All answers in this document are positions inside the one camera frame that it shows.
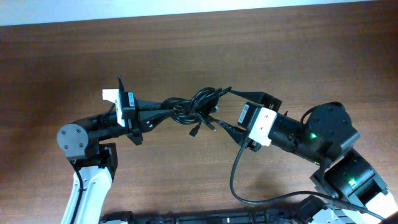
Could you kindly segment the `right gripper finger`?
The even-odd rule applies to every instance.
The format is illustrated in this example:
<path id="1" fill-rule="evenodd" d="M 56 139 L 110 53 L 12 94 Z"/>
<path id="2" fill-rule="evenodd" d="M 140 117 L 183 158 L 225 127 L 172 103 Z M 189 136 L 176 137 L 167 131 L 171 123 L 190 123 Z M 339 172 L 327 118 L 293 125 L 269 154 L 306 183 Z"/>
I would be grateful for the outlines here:
<path id="1" fill-rule="evenodd" d="M 236 144 L 238 144 L 239 146 L 248 145 L 248 133 L 245 129 L 238 126 L 233 126 L 218 119 L 215 120 L 215 123 L 221 126 Z"/>
<path id="2" fill-rule="evenodd" d="M 257 104 L 262 104 L 262 105 L 265 105 L 270 100 L 272 100 L 272 95 L 269 95 L 268 93 L 260 92 L 260 91 L 247 92 L 247 91 L 230 90 L 229 92 L 236 96 L 245 98 L 251 102 L 255 102 Z"/>

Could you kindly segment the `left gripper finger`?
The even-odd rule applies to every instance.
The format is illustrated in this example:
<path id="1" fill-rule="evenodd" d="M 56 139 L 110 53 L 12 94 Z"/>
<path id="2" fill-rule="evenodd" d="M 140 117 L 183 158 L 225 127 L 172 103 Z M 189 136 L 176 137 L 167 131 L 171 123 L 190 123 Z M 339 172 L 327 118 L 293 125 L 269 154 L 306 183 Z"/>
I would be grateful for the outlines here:
<path id="1" fill-rule="evenodd" d="M 150 110 L 139 112 L 139 122 L 141 125 L 141 131 L 147 133 L 152 131 L 157 125 L 163 120 L 173 116 L 174 110 Z"/>
<path id="2" fill-rule="evenodd" d="M 136 100 L 137 107 L 140 110 L 161 110 L 162 103 L 146 100 Z"/>

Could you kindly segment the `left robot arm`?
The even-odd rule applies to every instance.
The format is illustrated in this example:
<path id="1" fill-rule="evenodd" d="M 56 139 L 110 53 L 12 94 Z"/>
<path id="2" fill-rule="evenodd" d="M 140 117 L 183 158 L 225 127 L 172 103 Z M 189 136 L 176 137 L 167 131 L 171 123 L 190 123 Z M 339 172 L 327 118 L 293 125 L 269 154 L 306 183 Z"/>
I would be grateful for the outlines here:
<path id="1" fill-rule="evenodd" d="M 138 100 L 131 92 L 104 89 L 102 97 L 111 110 L 79 119 L 60 128 L 57 143 L 74 170 L 73 188 L 62 223 L 98 223 L 105 197 L 118 167 L 116 145 L 111 138 L 127 136 L 135 145 L 174 110 L 160 103 Z"/>

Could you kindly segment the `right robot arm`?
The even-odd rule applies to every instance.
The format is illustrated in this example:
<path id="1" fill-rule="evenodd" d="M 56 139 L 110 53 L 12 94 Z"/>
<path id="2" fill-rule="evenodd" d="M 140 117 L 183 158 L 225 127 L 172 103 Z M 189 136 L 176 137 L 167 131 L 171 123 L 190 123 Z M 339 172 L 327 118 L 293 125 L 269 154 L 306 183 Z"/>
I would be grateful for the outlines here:
<path id="1" fill-rule="evenodd" d="M 397 203 L 381 176 L 354 149 L 360 134 L 342 103 L 314 106 L 295 120 L 279 113 L 282 102 L 272 95 L 234 95 L 247 99 L 237 126 L 217 123 L 241 147 L 236 162 L 246 148 L 258 151 L 273 145 L 318 167 L 310 178 L 315 191 L 304 193 L 304 223 L 397 223 Z"/>

